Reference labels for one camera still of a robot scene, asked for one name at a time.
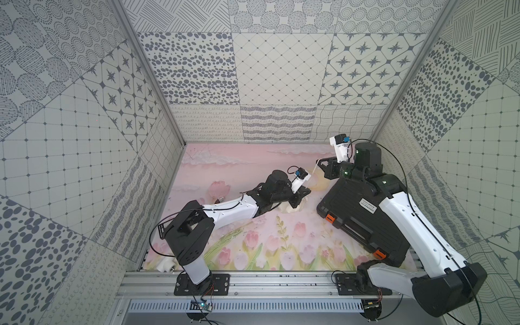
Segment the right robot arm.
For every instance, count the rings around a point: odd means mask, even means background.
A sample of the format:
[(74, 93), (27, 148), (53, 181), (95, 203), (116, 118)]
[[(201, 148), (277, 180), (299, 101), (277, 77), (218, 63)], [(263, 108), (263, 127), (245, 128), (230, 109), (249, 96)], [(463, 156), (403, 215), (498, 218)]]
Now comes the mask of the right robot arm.
[(330, 144), (334, 157), (317, 164), (334, 185), (316, 211), (372, 254), (356, 268), (356, 291), (399, 293), (433, 317), (476, 302), (488, 276), (485, 269), (469, 263), (435, 229), (413, 201), (406, 180), (384, 172), (384, 147), (343, 134), (330, 138)]

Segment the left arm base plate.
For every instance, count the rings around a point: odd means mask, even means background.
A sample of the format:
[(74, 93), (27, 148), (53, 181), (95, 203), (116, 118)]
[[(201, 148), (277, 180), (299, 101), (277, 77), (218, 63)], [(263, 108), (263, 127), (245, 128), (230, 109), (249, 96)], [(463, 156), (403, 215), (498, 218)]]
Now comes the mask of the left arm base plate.
[(229, 292), (229, 274), (210, 274), (200, 284), (194, 284), (187, 273), (177, 277), (175, 296), (227, 296)]

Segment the white pipe elbow fitting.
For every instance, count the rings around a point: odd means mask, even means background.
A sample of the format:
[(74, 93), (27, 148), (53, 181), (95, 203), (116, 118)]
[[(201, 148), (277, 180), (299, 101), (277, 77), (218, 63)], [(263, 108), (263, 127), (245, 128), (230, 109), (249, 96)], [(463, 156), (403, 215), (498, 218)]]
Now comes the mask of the white pipe elbow fitting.
[(172, 273), (176, 270), (176, 260), (174, 257), (164, 257), (158, 264), (156, 269), (160, 272)]

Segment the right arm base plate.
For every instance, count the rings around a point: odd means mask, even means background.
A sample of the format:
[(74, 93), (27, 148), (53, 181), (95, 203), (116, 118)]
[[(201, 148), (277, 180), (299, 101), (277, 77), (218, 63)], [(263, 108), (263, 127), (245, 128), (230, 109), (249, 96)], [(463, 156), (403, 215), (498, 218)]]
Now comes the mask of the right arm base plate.
[(372, 260), (357, 266), (356, 273), (336, 270), (331, 274), (331, 280), (337, 287), (338, 295), (346, 296), (390, 296), (392, 291), (388, 288), (376, 287), (368, 276), (368, 268), (381, 264)]

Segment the small circuit board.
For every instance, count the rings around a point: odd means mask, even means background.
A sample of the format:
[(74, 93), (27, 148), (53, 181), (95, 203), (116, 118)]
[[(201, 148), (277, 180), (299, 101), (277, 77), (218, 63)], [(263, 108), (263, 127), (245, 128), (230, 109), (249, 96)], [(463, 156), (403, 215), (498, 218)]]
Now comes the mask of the small circuit board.
[(201, 311), (203, 313), (211, 313), (213, 311), (213, 305), (205, 301), (191, 301), (191, 307), (193, 310)]

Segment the black plastic tool case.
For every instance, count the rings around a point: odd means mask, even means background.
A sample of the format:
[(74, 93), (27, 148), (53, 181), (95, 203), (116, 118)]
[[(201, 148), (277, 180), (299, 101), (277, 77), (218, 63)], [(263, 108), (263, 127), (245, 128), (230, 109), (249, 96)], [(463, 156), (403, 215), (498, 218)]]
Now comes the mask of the black plastic tool case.
[(363, 181), (341, 178), (318, 203), (316, 211), (376, 259), (399, 267), (410, 244), (379, 204), (406, 191), (401, 180), (392, 174)]

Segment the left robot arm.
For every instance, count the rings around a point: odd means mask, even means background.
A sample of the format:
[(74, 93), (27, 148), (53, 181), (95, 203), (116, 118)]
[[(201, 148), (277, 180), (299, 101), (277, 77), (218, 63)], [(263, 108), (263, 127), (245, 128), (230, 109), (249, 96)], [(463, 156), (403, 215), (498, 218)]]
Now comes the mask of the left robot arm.
[(192, 200), (181, 211), (165, 217), (158, 223), (157, 230), (172, 254), (164, 254), (164, 257), (176, 259), (192, 284), (210, 283), (211, 271), (203, 259), (203, 250), (213, 231), (264, 215), (281, 203), (297, 208), (311, 193), (304, 186), (311, 174), (301, 167), (292, 174), (294, 179), (290, 180), (286, 172), (275, 170), (267, 180), (243, 192), (238, 199), (218, 204)]

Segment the cream cloth soil bag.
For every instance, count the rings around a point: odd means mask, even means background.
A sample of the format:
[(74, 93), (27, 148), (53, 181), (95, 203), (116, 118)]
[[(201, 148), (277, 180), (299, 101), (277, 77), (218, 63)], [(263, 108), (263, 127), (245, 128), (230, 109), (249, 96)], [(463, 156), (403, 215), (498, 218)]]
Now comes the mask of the cream cloth soil bag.
[(292, 194), (287, 201), (280, 203), (277, 210), (281, 213), (296, 213), (301, 211), (307, 203), (309, 194), (310, 192), (304, 192), (303, 194), (297, 192), (296, 194)]

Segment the aluminium rail frame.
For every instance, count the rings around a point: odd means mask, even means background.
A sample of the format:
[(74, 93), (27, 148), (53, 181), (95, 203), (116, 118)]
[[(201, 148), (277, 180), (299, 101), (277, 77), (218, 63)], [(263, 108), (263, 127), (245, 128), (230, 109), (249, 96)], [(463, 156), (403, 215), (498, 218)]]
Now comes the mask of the aluminium rail frame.
[[(377, 296), (340, 296), (331, 280), (333, 272), (214, 272), (229, 274), (227, 296), (175, 296), (177, 277), (183, 272), (128, 272), (116, 292), (117, 299), (181, 299), (193, 297), (210, 299), (332, 299), (336, 297), (376, 299)], [(412, 288), (398, 291), (397, 284), (379, 284), (388, 288), (396, 298), (403, 295), (413, 298)]]

